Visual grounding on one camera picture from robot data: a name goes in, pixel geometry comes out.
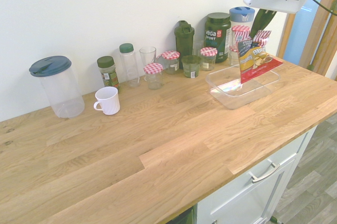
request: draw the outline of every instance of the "white mug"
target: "white mug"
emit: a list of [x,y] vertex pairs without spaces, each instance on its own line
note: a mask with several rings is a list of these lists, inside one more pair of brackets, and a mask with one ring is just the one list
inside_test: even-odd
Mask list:
[[98,111],[103,111],[106,115],[114,115],[121,108],[116,87],[103,87],[96,92],[95,97],[98,101],[95,102],[94,108]]

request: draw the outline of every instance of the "clear plastic tray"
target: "clear plastic tray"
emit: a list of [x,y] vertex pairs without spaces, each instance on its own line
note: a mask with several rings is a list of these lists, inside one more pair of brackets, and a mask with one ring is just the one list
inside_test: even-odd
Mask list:
[[272,84],[280,75],[272,70],[241,85],[237,65],[218,70],[206,76],[209,93],[228,109],[242,107],[272,93]]

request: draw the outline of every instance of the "green shaker bottle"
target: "green shaker bottle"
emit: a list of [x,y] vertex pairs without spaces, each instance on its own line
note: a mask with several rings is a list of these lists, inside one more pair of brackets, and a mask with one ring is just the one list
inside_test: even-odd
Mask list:
[[174,29],[176,50],[180,53],[179,68],[183,69],[181,59],[183,56],[192,55],[194,28],[187,21],[179,21],[179,26]]

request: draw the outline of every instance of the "mug handle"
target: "mug handle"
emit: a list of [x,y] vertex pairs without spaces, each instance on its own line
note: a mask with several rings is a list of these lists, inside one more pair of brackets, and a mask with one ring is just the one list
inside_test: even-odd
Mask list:
[[101,107],[102,107],[102,104],[99,102],[99,101],[96,101],[95,102],[95,104],[94,104],[94,108],[95,108],[95,110],[97,110],[97,111],[103,111],[103,109],[101,109],[101,108],[97,108],[97,105],[98,104],[100,104],[101,105]]

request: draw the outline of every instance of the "protein powder tub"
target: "protein powder tub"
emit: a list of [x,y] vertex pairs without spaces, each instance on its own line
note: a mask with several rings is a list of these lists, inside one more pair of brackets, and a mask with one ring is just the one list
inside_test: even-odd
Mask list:
[[217,49],[216,63],[228,58],[231,37],[230,15],[227,13],[212,13],[207,15],[205,24],[205,47]]

